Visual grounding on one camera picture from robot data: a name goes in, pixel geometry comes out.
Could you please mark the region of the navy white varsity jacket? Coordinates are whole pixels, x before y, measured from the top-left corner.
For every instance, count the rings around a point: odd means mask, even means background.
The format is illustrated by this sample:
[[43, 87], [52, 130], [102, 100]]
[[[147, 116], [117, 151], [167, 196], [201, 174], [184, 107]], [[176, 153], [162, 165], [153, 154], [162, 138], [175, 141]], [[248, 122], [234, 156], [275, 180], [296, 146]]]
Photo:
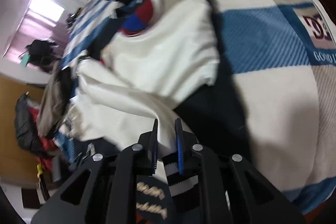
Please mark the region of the navy white varsity jacket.
[[178, 174], [175, 108], [213, 87], [220, 63], [209, 0], [89, 0], [61, 61], [75, 80], [55, 140], [70, 161], [89, 145], [117, 154], [158, 126], [158, 166], [137, 179], [137, 213], [149, 223], [180, 223], [173, 205], [198, 185]]

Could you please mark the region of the taupe brown garment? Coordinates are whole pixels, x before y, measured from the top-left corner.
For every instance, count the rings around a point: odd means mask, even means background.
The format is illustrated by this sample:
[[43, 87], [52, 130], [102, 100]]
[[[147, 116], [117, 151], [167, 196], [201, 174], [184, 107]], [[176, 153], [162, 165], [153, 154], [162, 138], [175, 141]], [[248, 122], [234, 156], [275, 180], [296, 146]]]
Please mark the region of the taupe brown garment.
[[65, 71], [55, 72], [45, 88], [37, 117], [38, 136], [52, 138], [64, 115], [72, 88], [71, 77]]

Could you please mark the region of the black red jacket pile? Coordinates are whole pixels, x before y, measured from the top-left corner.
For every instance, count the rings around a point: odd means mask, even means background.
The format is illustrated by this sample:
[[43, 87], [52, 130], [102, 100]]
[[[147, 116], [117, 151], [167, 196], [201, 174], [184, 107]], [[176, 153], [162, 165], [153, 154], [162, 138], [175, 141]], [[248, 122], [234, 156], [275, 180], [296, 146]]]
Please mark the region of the black red jacket pile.
[[50, 139], [38, 136], [36, 121], [40, 104], [28, 93], [19, 97], [15, 105], [15, 136], [19, 147], [32, 153], [42, 168], [52, 173], [52, 160], [58, 154], [59, 149], [53, 141], [56, 132]]

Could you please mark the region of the blue white plaid bedspread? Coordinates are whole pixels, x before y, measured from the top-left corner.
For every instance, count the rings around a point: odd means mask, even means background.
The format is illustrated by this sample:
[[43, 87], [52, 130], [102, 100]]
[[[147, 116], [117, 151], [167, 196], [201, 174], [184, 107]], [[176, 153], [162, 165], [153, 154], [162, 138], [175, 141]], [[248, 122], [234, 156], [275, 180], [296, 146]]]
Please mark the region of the blue white plaid bedspread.
[[[302, 214], [335, 191], [335, 24], [318, 0], [209, 0], [217, 79], [175, 108], [221, 164], [249, 160]], [[173, 199], [197, 204], [197, 189]]]

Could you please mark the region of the pink window curtain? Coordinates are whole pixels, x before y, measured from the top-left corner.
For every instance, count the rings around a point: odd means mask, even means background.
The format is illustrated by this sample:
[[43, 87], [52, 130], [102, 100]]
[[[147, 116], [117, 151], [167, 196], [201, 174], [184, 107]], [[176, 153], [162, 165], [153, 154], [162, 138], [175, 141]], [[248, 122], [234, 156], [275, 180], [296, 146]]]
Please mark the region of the pink window curtain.
[[54, 52], [61, 56], [69, 37], [67, 15], [68, 11], [54, 0], [23, 0], [2, 57], [20, 63], [26, 47], [34, 40], [51, 42]]

